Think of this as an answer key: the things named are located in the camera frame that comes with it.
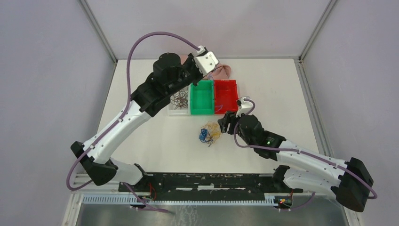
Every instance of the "plastic bin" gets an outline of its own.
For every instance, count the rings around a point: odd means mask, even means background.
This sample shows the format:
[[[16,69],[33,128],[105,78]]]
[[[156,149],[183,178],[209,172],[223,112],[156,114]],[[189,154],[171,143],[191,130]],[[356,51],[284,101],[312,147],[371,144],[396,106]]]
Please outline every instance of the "plastic bin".
[[[190,111],[191,114],[214,114],[213,81],[200,81],[197,86],[190,85]]]
[[[226,111],[238,110],[237,83],[235,80],[215,80],[215,114],[224,114]]]
[[[187,107],[178,107],[174,104],[174,98],[178,97],[179,93],[176,93],[174,96],[170,97],[170,104],[167,106],[168,115],[190,115],[190,89],[189,87],[185,87],[182,90],[187,93]]]

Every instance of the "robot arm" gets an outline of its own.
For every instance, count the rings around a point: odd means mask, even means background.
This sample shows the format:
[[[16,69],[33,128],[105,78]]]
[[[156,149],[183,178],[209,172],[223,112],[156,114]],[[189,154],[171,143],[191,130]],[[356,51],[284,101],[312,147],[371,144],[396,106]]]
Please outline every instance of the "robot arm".
[[[364,210],[373,179],[362,161],[335,159],[300,147],[283,136],[266,131],[254,115],[249,115],[254,108],[250,98],[242,97],[237,103],[237,112],[227,112],[218,120],[222,133],[237,134],[247,144],[242,146],[234,138],[238,146],[253,148],[263,158],[303,169],[279,166],[274,173],[276,180],[293,189],[330,195],[351,210]]]
[[[80,162],[97,186],[110,180],[134,185],[142,178],[143,171],[139,165],[118,162],[110,157],[135,129],[167,106],[173,94],[191,83],[198,83],[215,69],[219,61],[214,53],[203,46],[199,48],[199,51],[189,54],[183,65],[177,54],[162,54],[153,64],[153,72],[131,94],[127,111],[123,108],[104,129],[86,142],[72,144],[71,149],[77,158],[84,149],[91,149]],[[92,145],[100,136],[101,139]]]

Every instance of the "metal frame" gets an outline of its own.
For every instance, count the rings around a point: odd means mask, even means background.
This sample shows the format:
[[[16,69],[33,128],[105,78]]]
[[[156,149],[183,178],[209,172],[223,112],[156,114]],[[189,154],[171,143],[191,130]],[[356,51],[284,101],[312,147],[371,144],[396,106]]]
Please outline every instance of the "metal frame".
[[[83,11],[85,12],[86,16],[88,17],[90,23],[92,24],[94,30],[96,31],[101,43],[103,44],[105,50],[107,51],[108,55],[110,56],[111,60],[115,63],[118,61],[116,58],[106,36],[104,35],[104,32],[102,31],[100,25],[98,24],[95,16],[93,15],[93,12],[90,9],[90,6],[88,5],[86,0],[78,0],[79,4],[81,5]],[[314,40],[316,39],[318,33],[322,29],[326,19],[330,15],[332,9],[336,5],[338,0],[330,0],[328,3],[326,9],[324,10],[320,20],[318,21],[315,29],[313,30],[309,40],[307,41],[302,53],[300,56],[293,56],[293,57],[256,57],[256,58],[273,58],[273,59],[293,59],[296,70],[298,73],[299,81],[301,83],[303,95],[305,98],[306,106],[308,108],[309,112],[309,117],[311,119],[311,124],[313,127],[313,131],[315,133],[315,138],[316,138],[316,143],[319,149],[319,152],[323,152],[323,154],[334,157],[334,153],[331,150],[331,146],[329,144],[328,138],[326,136],[324,126],[322,124],[321,117],[319,115],[319,110],[317,108],[317,105],[315,103],[314,95],[312,94],[309,81],[307,79],[305,70],[303,68],[303,59],[306,57],[307,53],[309,52],[309,49],[312,47],[312,44]],[[89,176],[87,174],[76,174],[75,181],[74,181],[74,186],[79,186],[85,183],[86,181],[90,180]],[[64,219],[62,221],[63,226],[74,226],[76,225],[76,222],[78,220],[78,215],[80,211],[80,206],[83,202],[85,194],[90,194],[90,195],[117,195],[117,194],[123,194],[126,195],[126,193],[120,193],[118,192],[118,186],[119,182],[116,181],[111,181],[106,185],[103,186],[96,186],[93,184],[89,184],[85,188],[80,189],[78,192],[72,192],[67,208],[65,211]],[[138,195],[149,195],[149,193],[137,193]],[[267,195],[284,195],[284,194],[265,194]],[[362,223],[360,222],[358,213],[349,210],[345,207],[343,207],[343,213],[345,213],[347,219],[348,219],[348,224],[349,226],[361,226]]]

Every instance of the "pink cloth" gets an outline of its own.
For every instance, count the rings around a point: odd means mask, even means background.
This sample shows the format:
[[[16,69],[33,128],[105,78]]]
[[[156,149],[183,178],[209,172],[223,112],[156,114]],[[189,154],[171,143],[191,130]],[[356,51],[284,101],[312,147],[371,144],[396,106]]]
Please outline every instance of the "pink cloth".
[[[179,55],[180,56],[180,63],[183,64],[188,56],[187,55]],[[231,67],[224,64],[219,64],[215,72],[211,72],[209,77],[212,77],[214,80],[228,80],[230,78]]]

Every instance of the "tangled wires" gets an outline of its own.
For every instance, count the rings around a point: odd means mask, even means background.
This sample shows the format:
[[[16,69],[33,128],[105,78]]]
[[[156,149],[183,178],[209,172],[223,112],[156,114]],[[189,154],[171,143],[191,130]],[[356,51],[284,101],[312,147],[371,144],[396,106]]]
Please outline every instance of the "tangled wires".
[[[199,140],[202,143],[207,143],[211,146],[217,139],[219,139],[221,134],[219,124],[209,121],[205,126],[201,127]]]
[[[172,96],[170,102],[175,106],[175,110],[177,108],[188,108],[188,92],[184,89],[178,91]]]

